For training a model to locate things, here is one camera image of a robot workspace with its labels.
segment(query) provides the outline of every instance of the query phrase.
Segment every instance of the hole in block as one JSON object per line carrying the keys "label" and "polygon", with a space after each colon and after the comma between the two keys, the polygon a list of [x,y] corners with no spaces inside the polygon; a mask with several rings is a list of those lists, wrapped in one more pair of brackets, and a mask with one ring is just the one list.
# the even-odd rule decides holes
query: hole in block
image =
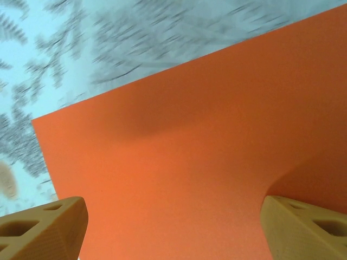
{"label": "hole in block", "polygon": [[43,210],[57,210],[57,209],[59,209],[61,206],[62,206],[62,205],[57,204],[57,205],[54,205],[54,206],[51,206],[51,207],[47,207],[47,208],[45,208],[45,209],[43,209]]}
{"label": "hole in block", "polygon": [[39,221],[15,221],[9,222],[0,226],[0,237],[19,237],[31,228],[33,228]]}
{"label": "hole in block", "polygon": [[337,220],[314,220],[321,229],[336,237],[347,237],[347,224]]}
{"label": "hole in block", "polygon": [[297,210],[307,210],[307,208],[305,206],[302,206],[302,205],[299,205],[298,203],[295,203],[295,202],[289,202],[289,205],[291,207],[293,207],[294,209],[297,209]]}
{"label": "hole in block", "polygon": [[8,247],[8,245],[0,245],[0,252],[2,251],[2,250],[4,250],[5,248],[7,248]]}

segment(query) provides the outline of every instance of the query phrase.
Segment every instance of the tan 3d-printed bracket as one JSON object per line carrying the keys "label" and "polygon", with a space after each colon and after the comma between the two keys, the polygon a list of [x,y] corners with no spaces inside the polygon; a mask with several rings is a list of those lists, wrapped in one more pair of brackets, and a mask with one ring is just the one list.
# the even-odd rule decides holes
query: tan 3d-printed bracket
{"label": "tan 3d-printed bracket", "polygon": [[81,197],[6,215],[0,218],[0,259],[77,260],[87,225]]}
{"label": "tan 3d-printed bracket", "polygon": [[347,260],[347,215],[267,196],[260,220],[274,260]]}

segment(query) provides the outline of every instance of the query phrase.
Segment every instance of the orange paper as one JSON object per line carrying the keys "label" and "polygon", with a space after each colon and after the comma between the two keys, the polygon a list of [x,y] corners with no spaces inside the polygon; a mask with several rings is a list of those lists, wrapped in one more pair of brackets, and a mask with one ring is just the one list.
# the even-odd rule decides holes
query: orange paper
{"label": "orange paper", "polygon": [[82,260],[268,260],[277,194],[347,213],[347,5],[34,120]]}

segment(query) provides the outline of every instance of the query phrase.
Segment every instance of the tan object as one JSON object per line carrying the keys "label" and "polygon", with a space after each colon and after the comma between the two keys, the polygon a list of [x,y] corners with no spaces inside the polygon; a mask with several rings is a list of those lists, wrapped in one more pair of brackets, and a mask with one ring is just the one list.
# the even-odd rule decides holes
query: tan object
{"label": "tan object", "polygon": [[17,198],[17,184],[11,168],[4,162],[0,161],[0,191],[8,199]]}
{"label": "tan object", "polygon": [[71,197],[0,218],[1,260],[77,260],[87,230],[81,197]]}
{"label": "tan object", "polygon": [[347,259],[347,215],[267,196],[261,225],[274,260]]}

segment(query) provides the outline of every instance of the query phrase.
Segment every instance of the orange board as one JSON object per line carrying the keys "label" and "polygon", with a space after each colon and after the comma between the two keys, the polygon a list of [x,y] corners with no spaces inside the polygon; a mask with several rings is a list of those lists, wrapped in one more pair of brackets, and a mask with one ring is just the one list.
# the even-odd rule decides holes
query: orange board
{"label": "orange board", "polygon": [[33,121],[82,260],[271,259],[266,194],[347,213],[347,5]]}

